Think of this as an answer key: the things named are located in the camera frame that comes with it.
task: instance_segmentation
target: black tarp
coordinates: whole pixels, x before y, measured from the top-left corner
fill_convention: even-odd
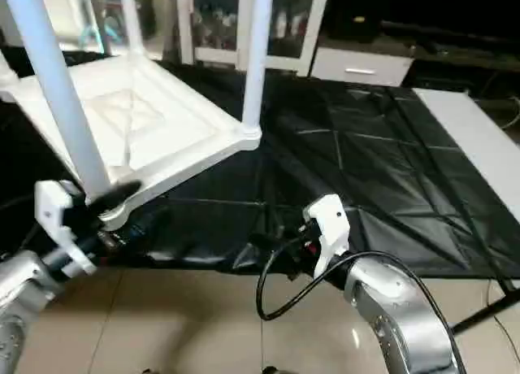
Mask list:
[[[22,50],[4,54],[21,76],[32,74]],[[99,57],[65,54],[69,65]],[[161,65],[240,117],[243,75]],[[334,192],[354,251],[387,251],[420,276],[490,277],[496,262],[504,275],[520,277],[518,223],[412,91],[273,74],[262,118],[257,150],[134,211],[120,233],[137,239],[115,261],[257,272],[265,250],[249,243],[250,235],[295,228],[303,206]],[[0,104],[0,153],[2,249],[12,252],[34,225],[34,182],[68,174],[12,104]],[[38,248],[44,235],[27,241]]]

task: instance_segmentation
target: beige floor tile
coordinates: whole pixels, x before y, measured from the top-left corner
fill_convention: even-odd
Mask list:
[[[255,283],[217,272],[125,272],[92,373],[259,373]]]
[[[487,280],[426,279],[424,282],[450,324],[465,319],[485,305],[483,294]]]
[[[495,302],[497,299],[504,296],[501,288],[496,282],[492,282],[489,287],[489,302]],[[515,373],[520,373],[520,361],[518,361],[515,355],[515,350],[520,354],[520,303],[502,311],[497,318],[505,328],[500,328],[500,331],[502,338],[508,345],[507,350],[512,356],[515,356],[515,359],[517,360],[517,369]]]
[[[269,276],[267,311],[291,298],[310,278],[291,283],[285,276]],[[379,344],[361,316],[329,284],[315,288],[291,311],[263,324],[263,361],[266,366],[297,372],[387,372]]]
[[[29,332],[16,374],[86,374],[121,271],[74,280]]]
[[[295,286],[282,276],[271,276],[266,305],[275,309],[303,282]],[[485,280],[427,280],[444,315],[453,323],[484,306],[486,285]],[[264,324],[263,333],[268,365],[301,374],[387,372],[371,330],[330,285],[320,285],[285,316]],[[502,331],[491,321],[458,337],[457,344],[469,374],[517,370]]]
[[[486,306],[487,280],[427,280],[428,289],[452,324]],[[520,341],[520,324],[511,324]],[[504,332],[491,319],[457,337],[468,374],[519,373],[518,362]]]

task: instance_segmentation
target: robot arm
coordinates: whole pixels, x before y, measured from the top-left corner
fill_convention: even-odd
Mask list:
[[[266,313],[262,291],[273,252],[257,287],[257,310],[264,320],[273,320],[305,297],[329,272],[350,265],[344,297],[372,328],[390,374],[465,374],[462,360],[433,298],[420,280],[412,277],[398,259],[381,252],[346,253],[349,249],[349,222],[340,198],[335,194],[321,197],[303,211],[307,232],[302,241],[318,236],[320,256],[314,268],[314,280],[278,310]],[[341,255],[329,267],[335,255]],[[267,372],[278,372],[269,367]]]
[[[376,259],[358,259],[344,297],[379,339],[389,373],[461,373],[443,323],[402,271]]]
[[[24,348],[28,326],[62,290],[63,282],[96,271],[92,260],[119,243],[103,231],[98,218],[139,188],[116,187],[89,206],[70,182],[36,186],[36,218],[58,248],[42,258],[25,250],[0,264],[0,374],[11,374]]]

